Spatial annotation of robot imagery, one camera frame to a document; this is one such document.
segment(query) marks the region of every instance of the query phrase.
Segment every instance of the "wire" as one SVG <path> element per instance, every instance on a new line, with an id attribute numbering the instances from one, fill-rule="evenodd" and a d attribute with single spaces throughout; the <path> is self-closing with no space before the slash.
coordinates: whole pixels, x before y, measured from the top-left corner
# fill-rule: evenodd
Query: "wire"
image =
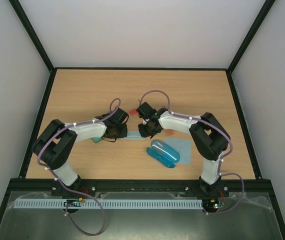
<path id="1" fill-rule="evenodd" d="M 95 123 L 100 123 L 100 122 L 103 122 L 105 121 L 106 119 L 110 118 L 112 115 L 115 114 L 115 112 L 119 109 L 120 105 L 121 105 L 121 100 L 120 98 L 115 98 L 114 100 L 112 100 L 110 106 L 109 106 L 109 110 L 111 110 L 111 107 L 113 105 L 113 103 L 118 100 L 118 105 L 116 106 L 116 108 L 108 115 L 108 116 L 105 116 L 103 117 L 102 119 L 98 119 L 98 120 L 95 120 Z M 59 179 L 59 177 L 55 174 L 55 172 L 49 168 L 49 166 L 47 164 L 44 164 L 44 163 L 41 163 L 41 157 L 44 153 L 44 151 L 46 150 L 46 148 L 50 145 L 50 143 L 52 143 L 52 141 L 57 137 L 59 136 L 62 132 L 66 131 L 67 129 L 69 128 L 72 128 L 72 127 L 75 127 L 75 126 L 81 126 L 81 125 L 86 125 L 86 124 L 94 124 L 93 120 L 89 120 L 89 121 L 83 121 L 83 122 L 80 122 L 80 123 L 74 123 L 74 124 L 70 124 L 70 125 L 67 125 L 65 127 L 63 127 L 62 129 L 60 129 L 59 131 L 57 131 L 50 139 L 48 142 L 46 142 L 46 144 L 43 146 L 43 148 L 40 150 L 39 154 L 38 154 L 38 157 L 37 157 L 37 163 L 40 165 L 40 166 L 43 166 L 45 168 L 47 168 L 51 174 L 58 180 L 58 182 L 61 184 L 61 186 L 68 192 L 71 192 L 71 193 L 75 193 L 75 194 L 80 194 L 80 195 L 83 195 L 87 198 L 90 198 L 92 200 L 94 200 L 98 206 L 100 207 L 101 211 L 102 211 L 102 215 L 103 215 L 103 223 L 102 223 L 102 227 L 101 229 L 96 232 L 96 233 L 89 233 L 89 232 L 86 232 L 82 229 L 80 229 L 77 224 L 74 222 L 74 220 L 71 218 L 71 216 L 68 214 L 67 210 L 68 210 L 68 207 L 66 207 L 66 214 L 68 216 L 68 218 L 71 220 L 72 224 L 74 225 L 74 227 L 82 234 L 86 235 L 86 236 L 97 236 L 99 234 L 101 234 L 104 229 L 105 229 L 105 226 L 106 226 L 106 212 L 103 208 L 103 206 L 101 205 L 101 203 L 96 199 L 94 198 L 93 196 L 90 196 L 89 194 L 87 193 L 84 193 L 84 192 L 81 192 L 81 191 L 75 191 L 75 190 L 72 190 L 72 189 L 69 189 L 64 183 L 63 181 L 61 181 Z"/>
<path id="2" fill-rule="evenodd" d="M 220 130 L 220 129 L 219 129 L 218 127 L 216 127 L 215 125 L 212 125 L 210 122 L 207 122 L 207 121 L 205 121 L 205 120 L 202 120 L 202 119 L 199 118 L 199 117 L 185 116 L 185 115 L 181 115 L 181 114 L 172 112 L 172 110 L 171 110 L 171 108 L 170 108 L 170 106 L 171 106 L 171 100 L 170 100 L 169 96 L 167 95 L 167 93 L 165 93 L 164 91 L 161 91 L 161 90 L 151 90 L 151 91 L 146 92 L 144 95 L 142 95 L 142 97 L 141 97 L 141 99 L 140 99 L 140 104 L 143 102 L 144 97 L 145 97 L 147 94 L 150 94 L 150 93 L 161 93 L 161 94 L 164 94 L 164 95 L 166 96 L 167 101 L 168 101 L 168 103 L 167 103 L 168 108 L 167 108 L 167 109 L 168 109 L 169 114 L 172 114 L 172 115 L 175 116 L 175 117 L 179 117 L 179 118 L 183 118 L 183 119 L 187 119 L 187 120 L 189 120 L 190 117 L 191 117 L 192 120 L 196 120 L 196 121 L 198 121 L 198 122 L 201 122 L 201 123 L 203 123 L 203 124 L 206 124 L 206 125 L 208 125 L 209 127 L 211 127 L 212 129 L 216 130 L 218 133 L 220 133 L 220 134 L 227 140 L 227 142 L 228 142 L 229 145 L 230 145 L 229 152 L 223 154 L 223 155 L 220 157 L 220 159 L 223 159 L 224 157 L 227 157 L 228 155 L 230 155 L 230 154 L 233 152 L 234 146 L 233 146 L 233 143 L 232 143 L 231 139 L 230 139 L 222 130 Z M 221 163 L 219 163 L 219 166 L 218 166 L 218 173 L 220 172 L 220 168 L 221 168 Z"/>
<path id="3" fill-rule="evenodd" d="M 226 174 L 222 174 L 221 176 L 225 177 L 225 176 L 229 176 L 229 175 L 235 175 L 235 176 L 237 176 L 237 177 L 240 179 L 240 181 L 241 181 L 241 187 L 242 187 L 242 189 L 241 189 L 241 194 L 240 194 L 239 200 L 236 202 L 235 205 L 233 205 L 231 208 L 229 208 L 229 209 L 227 209 L 227 210 L 225 210 L 225 211 L 207 212 L 207 211 L 203 208 L 202 210 L 206 213 L 206 215 L 219 215 L 219 214 L 228 213 L 228 212 L 232 211 L 234 208 L 236 208 L 236 207 L 240 204 L 240 202 L 242 201 L 243 196 L 244 196 L 244 194 L 245 194 L 245 184 L 244 184 L 244 180 L 243 180 L 242 177 L 241 177 L 239 174 L 237 174 L 237 173 L 226 173 Z"/>

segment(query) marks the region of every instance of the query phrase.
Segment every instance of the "purple cable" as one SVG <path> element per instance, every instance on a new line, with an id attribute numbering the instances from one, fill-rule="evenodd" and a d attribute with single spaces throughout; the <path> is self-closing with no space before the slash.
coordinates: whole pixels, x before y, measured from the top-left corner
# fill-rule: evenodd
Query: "purple cable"
<path id="1" fill-rule="evenodd" d="M 109 106 L 109 110 L 110 110 L 111 107 L 112 107 L 112 104 L 113 104 L 116 100 L 118 100 L 118 102 L 119 102 L 118 105 L 116 106 L 116 108 L 115 108 L 108 116 L 105 116 L 104 118 L 102 118 L 102 119 L 100 119 L 100 120 L 96 120 L 95 123 L 100 123 L 100 122 L 102 122 L 102 121 L 105 121 L 106 119 L 110 118 L 112 115 L 115 114 L 115 112 L 118 110 L 118 108 L 119 108 L 120 105 L 121 105 L 121 100 L 120 100 L 120 98 L 115 98 L 114 100 L 112 100 L 112 102 L 111 102 L 111 104 L 110 104 L 110 106 Z M 78 123 L 77 126 L 81 126 L 81 125 L 85 125 L 85 124 L 91 124 L 91 123 L 93 123 L 92 120 L 83 121 L 83 122 Z M 71 192 L 71 193 L 84 195 L 84 196 L 86 196 L 86 197 L 88 197 L 88 198 L 90 198 L 90 199 L 93 199 L 93 200 L 98 204 L 98 206 L 100 207 L 100 209 L 101 209 L 101 211 L 102 211 L 102 214 L 103 214 L 103 223 L 102 223 L 101 229 L 100 229 L 98 232 L 96 232 L 96 233 L 89 233 L 89 232 L 86 232 L 86 231 L 80 229 L 80 228 L 77 226 L 77 224 L 74 222 L 74 220 L 71 218 L 71 216 L 70 216 L 69 214 L 67 214 L 68 217 L 69 217 L 69 219 L 70 219 L 71 222 L 73 223 L 74 227 L 75 227 L 79 232 L 81 232 L 82 234 L 84 234 L 84 235 L 86 235 L 86 236 L 97 236 L 97 235 L 101 234 L 101 233 L 104 231 L 105 226 L 106 226 L 106 212 L 105 212 L 103 206 L 101 205 L 101 203 L 100 203 L 96 198 L 94 198 L 93 196 L 90 196 L 90 195 L 88 195 L 88 194 L 86 194 L 86 193 L 84 193 L 84 192 L 75 191 L 75 190 L 69 189 L 69 188 L 59 179 L 59 177 L 55 174 L 55 172 L 54 172 L 52 169 L 50 169 L 46 164 L 41 163 L 41 157 L 42 157 L 44 151 L 46 150 L 46 148 L 49 146 L 49 144 L 50 144 L 59 134 L 61 134 L 62 132 L 66 131 L 67 129 L 72 128 L 72 127 L 74 127 L 74 126 L 75 126 L 74 124 L 70 124 L 70 125 L 65 126 L 65 127 L 62 128 L 62 129 L 60 129 L 59 131 L 57 131 L 57 132 L 49 139 L 49 141 L 46 142 L 46 144 L 43 146 L 43 148 L 40 150 L 40 152 L 39 152 L 39 154 L 38 154 L 38 157 L 37 157 L 37 163 L 38 163 L 40 166 L 43 166 L 43 167 L 48 168 L 49 171 L 51 172 L 51 174 L 52 174 L 55 178 L 57 178 L 57 180 L 59 181 L 59 183 L 61 184 L 61 186 L 62 186 L 65 190 L 67 190 L 67 191 L 69 191 L 69 192 Z"/>
<path id="2" fill-rule="evenodd" d="M 171 100 L 170 100 L 169 96 L 167 95 L 167 93 L 165 93 L 164 91 L 160 91 L 160 90 L 151 90 L 151 91 L 148 91 L 148 92 L 146 92 L 144 95 L 142 95 L 142 97 L 141 97 L 141 99 L 140 99 L 140 103 L 142 103 L 144 97 L 145 97 L 147 94 L 150 94 L 150 93 L 162 93 L 162 94 L 164 94 L 164 95 L 166 96 L 166 98 L 167 98 L 167 101 L 168 101 L 168 103 L 167 103 L 167 105 L 168 105 L 168 106 L 167 106 L 168 112 L 169 112 L 170 114 L 172 114 L 173 116 L 175 116 L 175 117 L 179 117 L 179 118 L 183 118 L 183 119 L 189 120 L 189 116 L 180 115 L 180 114 L 178 114 L 178 113 L 173 113 L 173 112 L 171 111 L 171 109 L 170 109 Z M 230 155 L 230 154 L 233 152 L 233 150 L 234 150 L 233 143 L 232 143 L 232 141 L 230 140 L 230 138 L 229 138 L 222 130 L 220 130 L 218 127 L 212 125 L 210 122 L 207 122 L 207 121 L 205 121 L 205 120 L 202 120 L 201 118 L 194 117 L 194 116 L 191 116 L 191 117 L 192 117 L 193 120 L 196 120 L 196 121 L 198 121 L 198 122 L 201 122 L 201 123 L 206 124 L 206 125 L 208 125 L 209 127 L 213 128 L 214 130 L 216 130 L 218 133 L 220 133 L 220 134 L 228 141 L 228 143 L 229 143 L 229 145 L 230 145 L 229 152 L 223 154 L 223 155 L 220 157 L 221 159 L 223 159 L 224 157 L 227 157 L 228 155 Z M 220 166 L 221 166 L 221 163 L 219 163 L 218 172 L 220 172 Z"/>
<path id="3" fill-rule="evenodd" d="M 219 214 L 228 213 L 228 212 L 230 212 L 231 210 L 233 210 L 235 207 L 237 207 L 237 206 L 240 204 L 240 202 L 242 201 L 243 196 L 244 196 L 244 194 L 245 194 L 245 184 L 244 184 L 244 180 L 243 180 L 242 177 L 241 177 L 239 174 L 237 174 L 237 173 L 226 173 L 226 174 L 222 174 L 221 176 L 224 177 L 224 176 L 229 176 L 229 175 L 236 175 L 236 176 L 240 179 L 240 181 L 241 181 L 242 190 L 241 190 L 241 194 L 240 194 L 240 198 L 239 198 L 238 202 L 236 202 L 235 205 L 233 205 L 231 208 L 229 208 L 229 209 L 227 209 L 227 210 L 225 210 L 225 211 L 207 212 L 207 211 L 203 208 L 203 211 L 206 213 L 206 215 L 219 215 Z"/>

